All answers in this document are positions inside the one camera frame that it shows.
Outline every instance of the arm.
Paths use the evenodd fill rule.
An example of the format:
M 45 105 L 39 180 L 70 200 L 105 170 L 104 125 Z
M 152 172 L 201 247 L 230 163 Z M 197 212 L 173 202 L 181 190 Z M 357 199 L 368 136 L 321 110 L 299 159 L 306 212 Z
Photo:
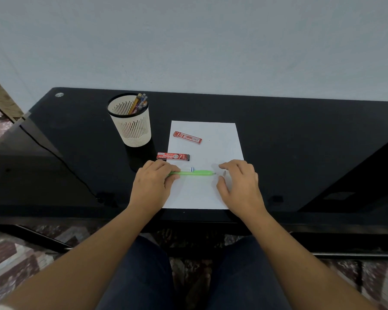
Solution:
M 233 188 L 228 191 L 224 178 L 219 177 L 217 189 L 222 200 L 256 237 L 294 310 L 375 309 L 270 216 L 253 165 L 233 160 L 220 167 L 233 179 Z
M 163 207 L 180 169 L 148 161 L 136 173 L 128 207 L 83 243 L 28 279 L 2 304 L 24 309 L 94 309 L 142 228 Z

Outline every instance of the white pencil holder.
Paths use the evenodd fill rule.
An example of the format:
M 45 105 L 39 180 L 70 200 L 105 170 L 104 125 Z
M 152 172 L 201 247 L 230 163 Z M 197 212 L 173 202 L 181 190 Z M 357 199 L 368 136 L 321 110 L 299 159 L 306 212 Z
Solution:
M 108 112 L 125 145 L 140 147 L 151 139 L 149 104 L 139 113 L 128 115 L 136 96 L 122 95 L 109 101 Z

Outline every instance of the jeans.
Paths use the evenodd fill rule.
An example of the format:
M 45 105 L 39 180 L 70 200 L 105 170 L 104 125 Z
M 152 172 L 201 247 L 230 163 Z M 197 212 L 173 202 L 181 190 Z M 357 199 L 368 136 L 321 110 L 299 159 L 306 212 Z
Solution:
M 138 236 L 121 261 L 97 310 L 172 310 L 175 292 L 167 254 Z M 207 310 L 291 310 L 275 274 L 254 237 L 223 250 L 213 268 Z

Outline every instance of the hand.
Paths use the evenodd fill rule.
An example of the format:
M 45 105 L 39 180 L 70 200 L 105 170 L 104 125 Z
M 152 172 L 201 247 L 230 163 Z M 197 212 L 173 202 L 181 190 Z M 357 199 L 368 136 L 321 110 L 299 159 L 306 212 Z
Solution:
M 259 177 L 253 165 L 242 160 L 231 160 L 219 167 L 228 170 L 233 180 L 231 191 L 228 191 L 224 177 L 220 176 L 217 183 L 217 190 L 231 212 L 244 222 L 258 213 L 268 215 L 259 190 Z
M 152 218 L 166 203 L 172 183 L 180 178 L 178 174 L 168 176 L 170 172 L 180 169 L 162 160 L 147 161 L 136 173 L 128 208 Z

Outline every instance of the sheet of paper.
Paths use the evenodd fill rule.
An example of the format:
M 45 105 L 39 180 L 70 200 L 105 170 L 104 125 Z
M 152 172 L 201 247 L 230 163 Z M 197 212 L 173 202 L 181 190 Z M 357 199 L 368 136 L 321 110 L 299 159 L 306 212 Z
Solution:
M 175 131 L 202 138 L 201 144 L 173 136 Z M 168 152 L 186 153 L 190 161 L 168 160 L 181 170 L 210 170 L 213 176 L 181 176 L 171 188 L 164 208 L 173 209 L 227 209 L 218 194 L 218 175 L 223 175 L 219 164 L 233 159 L 243 160 L 235 123 L 210 123 L 172 121 Z M 226 182 L 231 188 L 231 178 L 226 172 Z

